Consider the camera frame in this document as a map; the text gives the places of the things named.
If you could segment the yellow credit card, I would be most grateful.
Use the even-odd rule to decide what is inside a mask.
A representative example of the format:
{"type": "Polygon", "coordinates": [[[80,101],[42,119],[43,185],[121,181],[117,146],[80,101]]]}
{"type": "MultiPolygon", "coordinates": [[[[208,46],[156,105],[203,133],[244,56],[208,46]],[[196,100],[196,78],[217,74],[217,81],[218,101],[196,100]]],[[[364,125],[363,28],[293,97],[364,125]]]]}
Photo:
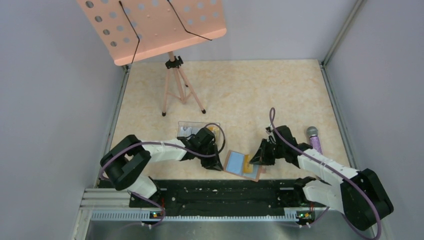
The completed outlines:
{"type": "Polygon", "coordinates": [[[215,135],[216,137],[219,137],[219,136],[220,136],[220,134],[221,134],[221,131],[220,131],[220,129],[219,129],[218,127],[214,127],[214,128],[212,129],[212,132],[214,133],[214,135],[215,135]]]}
{"type": "Polygon", "coordinates": [[[255,178],[259,173],[260,169],[258,165],[249,164],[250,156],[245,155],[243,159],[242,175],[249,178],[255,178]]]}

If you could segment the clear plastic card box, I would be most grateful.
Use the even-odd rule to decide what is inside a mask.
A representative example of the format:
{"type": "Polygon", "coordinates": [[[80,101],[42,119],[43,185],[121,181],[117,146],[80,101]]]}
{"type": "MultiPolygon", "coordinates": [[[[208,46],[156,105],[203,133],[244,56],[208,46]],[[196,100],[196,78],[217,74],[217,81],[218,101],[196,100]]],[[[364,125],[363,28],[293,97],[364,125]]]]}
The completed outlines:
{"type": "Polygon", "coordinates": [[[177,128],[177,137],[189,137],[190,135],[196,135],[198,131],[207,127],[219,141],[221,130],[218,127],[220,123],[211,124],[210,122],[192,122],[192,121],[179,121],[177,128]]]}

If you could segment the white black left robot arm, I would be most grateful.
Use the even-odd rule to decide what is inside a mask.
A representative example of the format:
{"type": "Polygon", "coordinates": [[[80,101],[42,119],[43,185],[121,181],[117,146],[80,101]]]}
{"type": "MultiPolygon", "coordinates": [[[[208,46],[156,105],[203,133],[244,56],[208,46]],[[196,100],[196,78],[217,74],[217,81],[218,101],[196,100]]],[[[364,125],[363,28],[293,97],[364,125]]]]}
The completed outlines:
{"type": "Polygon", "coordinates": [[[187,136],[165,141],[142,141],[127,135],[100,160],[101,174],[106,174],[117,191],[129,191],[149,207],[160,202],[155,182],[142,174],[149,163],[186,161],[198,158],[203,168],[223,171],[216,135],[206,126],[187,136]]]}

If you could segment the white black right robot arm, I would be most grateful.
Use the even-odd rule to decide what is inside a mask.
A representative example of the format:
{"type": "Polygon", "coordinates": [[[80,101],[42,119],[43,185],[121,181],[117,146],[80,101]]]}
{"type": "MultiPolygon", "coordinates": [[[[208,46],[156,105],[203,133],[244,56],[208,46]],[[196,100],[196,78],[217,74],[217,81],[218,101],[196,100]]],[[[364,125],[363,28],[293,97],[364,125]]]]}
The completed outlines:
{"type": "Polygon", "coordinates": [[[394,211],[394,206],[378,175],[371,169],[357,170],[332,160],[310,144],[298,143],[286,125],[267,127],[269,137],[261,140],[251,165],[272,166],[276,160],[315,174],[298,178],[294,184],[293,200],[299,206],[310,202],[330,207],[360,231],[394,211]]]}

